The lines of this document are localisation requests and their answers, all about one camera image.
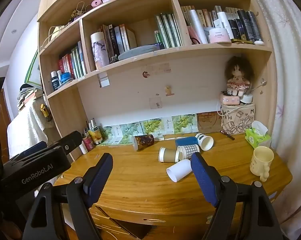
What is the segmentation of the white printed paper cup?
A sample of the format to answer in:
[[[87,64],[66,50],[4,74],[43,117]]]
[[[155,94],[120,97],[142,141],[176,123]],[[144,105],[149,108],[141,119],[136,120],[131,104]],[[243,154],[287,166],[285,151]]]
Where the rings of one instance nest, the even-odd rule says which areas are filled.
[[[211,136],[207,136],[207,135],[204,135],[202,133],[198,133],[198,134],[195,135],[195,137],[198,141],[199,147],[203,151],[210,150],[214,145],[214,140]]]

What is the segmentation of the blue cup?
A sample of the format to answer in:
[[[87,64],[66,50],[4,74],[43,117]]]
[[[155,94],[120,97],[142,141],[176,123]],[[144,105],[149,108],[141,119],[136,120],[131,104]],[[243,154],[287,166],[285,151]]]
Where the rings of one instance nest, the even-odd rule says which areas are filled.
[[[175,140],[176,147],[187,146],[187,145],[198,145],[196,137],[181,137]]]

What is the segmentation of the tan paper cup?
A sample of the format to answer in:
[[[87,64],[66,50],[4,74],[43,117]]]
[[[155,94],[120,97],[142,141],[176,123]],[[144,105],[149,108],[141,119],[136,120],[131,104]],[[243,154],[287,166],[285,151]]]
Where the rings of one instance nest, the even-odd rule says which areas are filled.
[[[159,150],[159,162],[177,163],[183,160],[183,153],[176,149],[161,147]]]

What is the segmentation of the cream ceramic mug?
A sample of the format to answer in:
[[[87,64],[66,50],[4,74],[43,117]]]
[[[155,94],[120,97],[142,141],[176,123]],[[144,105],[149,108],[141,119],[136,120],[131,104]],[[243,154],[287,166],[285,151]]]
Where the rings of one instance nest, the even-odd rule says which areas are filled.
[[[258,176],[262,182],[266,182],[269,177],[270,166],[274,159],[272,149],[266,146],[258,146],[253,150],[250,163],[250,172]]]

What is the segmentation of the red small can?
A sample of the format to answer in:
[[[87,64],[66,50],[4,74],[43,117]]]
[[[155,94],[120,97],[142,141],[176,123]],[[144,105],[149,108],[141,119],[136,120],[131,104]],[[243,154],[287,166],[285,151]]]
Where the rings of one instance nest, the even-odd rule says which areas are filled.
[[[84,145],[88,152],[90,152],[91,150],[93,150],[95,148],[95,145],[94,145],[91,137],[84,137],[83,142],[84,142]]]

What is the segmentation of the green tissue pack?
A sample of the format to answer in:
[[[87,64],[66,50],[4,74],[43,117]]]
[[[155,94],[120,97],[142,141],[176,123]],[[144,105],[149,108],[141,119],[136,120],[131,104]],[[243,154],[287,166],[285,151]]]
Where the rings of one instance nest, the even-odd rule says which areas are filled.
[[[259,121],[253,121],[251,127],[245,130],[245,139],[253,147],[270,147],[272,137],[268,133],[268,128]]]

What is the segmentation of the yellow perfume bottle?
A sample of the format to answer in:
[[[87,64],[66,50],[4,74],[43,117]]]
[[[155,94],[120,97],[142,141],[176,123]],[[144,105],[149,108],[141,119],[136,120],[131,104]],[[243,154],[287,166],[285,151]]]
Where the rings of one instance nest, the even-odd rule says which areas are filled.
[[[102,134],[95,122],[95,119],[91,119],[89,122],[89,135],[91,136],[95,145],[99,145],[103,142]]]

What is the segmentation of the pink radio box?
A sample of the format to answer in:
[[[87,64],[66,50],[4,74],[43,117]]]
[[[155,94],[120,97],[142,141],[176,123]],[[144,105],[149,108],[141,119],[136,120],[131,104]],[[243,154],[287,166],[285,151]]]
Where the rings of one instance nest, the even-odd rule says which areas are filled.
[[[220,95],[220,102],[223,105],[235,106],[235,105],[240,104],[240,97],[239,96],[221,94]]]

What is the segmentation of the brown-haired rag doll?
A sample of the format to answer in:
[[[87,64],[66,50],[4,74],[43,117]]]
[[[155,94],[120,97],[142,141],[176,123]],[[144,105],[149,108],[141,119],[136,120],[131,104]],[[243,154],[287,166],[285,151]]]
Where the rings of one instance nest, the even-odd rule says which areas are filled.
[[[233,56],[226,63],[225,78],[228,95],[242,97],[251,87],[254,71],[245,57]]]

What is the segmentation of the floral tall tin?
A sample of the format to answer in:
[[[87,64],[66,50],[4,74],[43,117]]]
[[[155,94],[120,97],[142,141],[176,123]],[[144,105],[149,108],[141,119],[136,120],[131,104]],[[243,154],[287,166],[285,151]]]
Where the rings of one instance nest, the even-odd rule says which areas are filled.
[[[109,64],[108,51],[103,32],[96,32],[90,36],[91,48],[96,69],[101,69]]]

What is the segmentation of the wooden bookshelf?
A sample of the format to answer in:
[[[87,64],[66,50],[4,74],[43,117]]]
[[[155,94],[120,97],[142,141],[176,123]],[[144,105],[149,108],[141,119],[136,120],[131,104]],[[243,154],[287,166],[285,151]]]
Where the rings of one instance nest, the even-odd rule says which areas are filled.
[[[182,6],[215,5],[253,11],[263,46],[191,42]],[[155,42],[155,16],[175,16],[182,44],[95,67],[90,37],[103,25],[124,25],[139,46]],[[113,126],[169,116],[213,112],[233,55],[253,67],[255,117],[275,120],[277,77],[268,25],[257,0],[41,0],[39,62],[42,84],[58,133],[65,136],[95,119]]]

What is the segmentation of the pink round jar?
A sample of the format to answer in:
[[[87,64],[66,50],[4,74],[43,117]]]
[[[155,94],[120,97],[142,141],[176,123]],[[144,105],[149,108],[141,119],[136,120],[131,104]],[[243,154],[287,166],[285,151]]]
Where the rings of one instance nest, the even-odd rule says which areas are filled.
[[[225,28],[213,28],[209,30],[210,43],[231,43],[231,39]]]

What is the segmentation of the white floral curtain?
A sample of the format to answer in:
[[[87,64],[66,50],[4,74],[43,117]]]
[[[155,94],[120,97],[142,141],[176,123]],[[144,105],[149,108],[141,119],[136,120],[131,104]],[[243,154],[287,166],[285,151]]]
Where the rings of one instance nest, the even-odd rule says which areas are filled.
[[[291,183],[274,201],[289,239],[301,236],[301,10],[293,0],[257,0],[270,29],[276,68],[277,103],[271,146],[287,163]]]

